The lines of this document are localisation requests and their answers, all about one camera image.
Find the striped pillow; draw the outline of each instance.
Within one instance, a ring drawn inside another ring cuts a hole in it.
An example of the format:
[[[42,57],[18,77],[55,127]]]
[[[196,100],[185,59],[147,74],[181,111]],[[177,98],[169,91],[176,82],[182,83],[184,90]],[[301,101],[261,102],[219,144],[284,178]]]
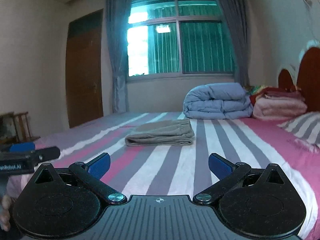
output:
[[[309,112],[291,119],[279,127],[296,137],[320,147],[320,112]]]

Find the headboard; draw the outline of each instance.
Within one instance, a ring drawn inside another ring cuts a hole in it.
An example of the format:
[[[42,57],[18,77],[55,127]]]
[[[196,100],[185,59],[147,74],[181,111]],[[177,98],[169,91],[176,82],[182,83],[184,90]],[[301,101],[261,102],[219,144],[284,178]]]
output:
[[[278,85],[284,89],[294,85],[288,70],[281,70]],[[320,111],[320,48],[310,48],[304,54],[300,63],[297,86],[302,89],[308,112]]]

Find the human hand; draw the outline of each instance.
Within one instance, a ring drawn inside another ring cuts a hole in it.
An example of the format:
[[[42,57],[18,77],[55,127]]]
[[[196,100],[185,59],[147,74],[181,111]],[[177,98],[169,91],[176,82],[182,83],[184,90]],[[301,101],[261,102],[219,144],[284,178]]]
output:
[[[9,208],[12,205],[12,199],[8,195],[4,195],[3,198],[0,197],[0,202],[0,226],[2,230],[8,232],[10,230]]]

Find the wooden door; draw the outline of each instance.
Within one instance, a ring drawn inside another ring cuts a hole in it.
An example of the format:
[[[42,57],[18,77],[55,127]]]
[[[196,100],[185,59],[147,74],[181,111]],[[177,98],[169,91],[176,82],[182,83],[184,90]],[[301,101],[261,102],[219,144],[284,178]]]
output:
[[[101,92],[102,11],[69,24],[66,95],[69,127],[103,116]]]

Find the metal screw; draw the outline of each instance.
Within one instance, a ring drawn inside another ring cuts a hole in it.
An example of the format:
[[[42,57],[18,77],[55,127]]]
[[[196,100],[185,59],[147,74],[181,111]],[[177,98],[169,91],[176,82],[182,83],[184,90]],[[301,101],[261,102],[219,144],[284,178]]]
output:
[[[206,193],[200,193],[200,194],[196,195],[196,199],[202,203],[207,203],[211,200],[211,196]]]
[[[113,202],[119,202],[121,200],[124,200],[124,195],[121,193],[114,193],[114,194],[110,194],[108,196],[108,199],[113,201]]]

